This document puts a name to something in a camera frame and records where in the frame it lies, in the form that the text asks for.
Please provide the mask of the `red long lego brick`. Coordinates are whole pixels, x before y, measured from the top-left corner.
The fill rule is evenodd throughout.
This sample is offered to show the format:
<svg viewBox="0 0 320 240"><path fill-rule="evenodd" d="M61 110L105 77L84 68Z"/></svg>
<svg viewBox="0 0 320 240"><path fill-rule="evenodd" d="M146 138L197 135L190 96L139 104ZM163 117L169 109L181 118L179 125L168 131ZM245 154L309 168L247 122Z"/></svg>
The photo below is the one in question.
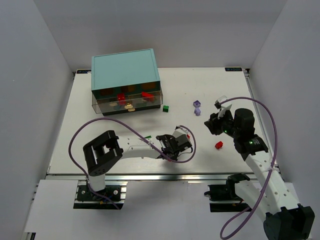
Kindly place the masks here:
<svg viewBox="0 0 320 240"><path fill-rule="evenodd" d="M148 93L148 92L144 92L144 91L141 92L141 97L144 102L153 103L155 101L155 96L151 93Z"/></svg>

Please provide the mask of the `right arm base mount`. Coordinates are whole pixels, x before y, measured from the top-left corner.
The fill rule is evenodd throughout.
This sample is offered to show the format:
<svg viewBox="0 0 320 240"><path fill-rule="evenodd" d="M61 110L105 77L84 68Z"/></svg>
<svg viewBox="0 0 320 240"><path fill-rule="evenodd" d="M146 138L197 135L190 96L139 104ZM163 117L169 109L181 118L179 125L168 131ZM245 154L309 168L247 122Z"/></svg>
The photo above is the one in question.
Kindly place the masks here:
<svg viewBox="0 0 320 240"><path fill-rule="evenodd" d="M252 209L244 200L236 195L235 185L241 181L251 179L244 173L237 173L227 177L225 184L208 185L204 196L209 197L211 213L239 213L243 210L250 212Z"/></svg>

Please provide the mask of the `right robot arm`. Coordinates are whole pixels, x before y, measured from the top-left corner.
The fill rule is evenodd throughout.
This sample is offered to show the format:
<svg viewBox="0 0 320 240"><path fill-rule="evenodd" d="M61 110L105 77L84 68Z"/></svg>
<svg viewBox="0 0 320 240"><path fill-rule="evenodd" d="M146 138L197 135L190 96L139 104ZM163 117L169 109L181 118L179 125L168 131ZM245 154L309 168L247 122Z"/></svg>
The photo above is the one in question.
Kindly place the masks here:
<svg viewBox="0 0 320 240"><path fill-rule="evenodd" d="M227 134L236 151L254 172L261 189L257 189L243 173L230 175L226 190L232 198L239 197L263 222L269 240L306 240L310 236L315 213L301 205L285 184L280 173L271 166L269 149L255 133L251 110L239 108L235 113L223 110L210 115L205 126L211 134Z"/></svg>

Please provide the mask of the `small red lego brick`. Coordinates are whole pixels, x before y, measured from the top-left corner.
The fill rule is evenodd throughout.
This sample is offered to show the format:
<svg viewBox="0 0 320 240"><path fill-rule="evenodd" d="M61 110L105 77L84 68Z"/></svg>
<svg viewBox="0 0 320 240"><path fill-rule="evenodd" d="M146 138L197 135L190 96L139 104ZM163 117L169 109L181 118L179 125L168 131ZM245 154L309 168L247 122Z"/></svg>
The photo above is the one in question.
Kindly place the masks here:
<svg viewBox="0 0 320 240"><path fill-rule="evenodd" d="M222 141L219 141L219 142L217 142L216 144L215 144L215 148L217 149L217 150L219 150L219 149L221 149L222 147L223 147L223 142Z"/></svg>

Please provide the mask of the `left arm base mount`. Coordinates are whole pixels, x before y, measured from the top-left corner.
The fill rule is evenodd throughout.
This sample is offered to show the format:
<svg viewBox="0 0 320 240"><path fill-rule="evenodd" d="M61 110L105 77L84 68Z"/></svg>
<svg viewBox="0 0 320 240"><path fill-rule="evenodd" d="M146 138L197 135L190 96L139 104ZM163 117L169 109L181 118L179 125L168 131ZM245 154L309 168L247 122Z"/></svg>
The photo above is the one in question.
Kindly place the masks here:
<svg viewBox="0 0 320 240"><path fill-rule="evenodd" d="M127 192L124 182L105 182L105 188L93 193L88 183L79 181L76 187L73 208L78 210L121 210Z"/></svg>

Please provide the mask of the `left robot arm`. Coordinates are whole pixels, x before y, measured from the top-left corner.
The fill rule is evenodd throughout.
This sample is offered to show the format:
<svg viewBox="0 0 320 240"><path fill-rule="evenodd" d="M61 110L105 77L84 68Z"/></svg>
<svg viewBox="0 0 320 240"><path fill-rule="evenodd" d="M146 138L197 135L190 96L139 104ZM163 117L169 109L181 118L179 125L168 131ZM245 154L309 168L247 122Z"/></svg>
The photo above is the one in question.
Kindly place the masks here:
<svg viewBox="0 0 320 240"><path fill-rule="evenodd" d="M108 130L83 146L88 183L93 191L101 192L105 189L105 173L121 159L168 157L176 161L188 149L194 150L188 132L181 128L176 128L173 134L154 138L119 137Z"/></svg>

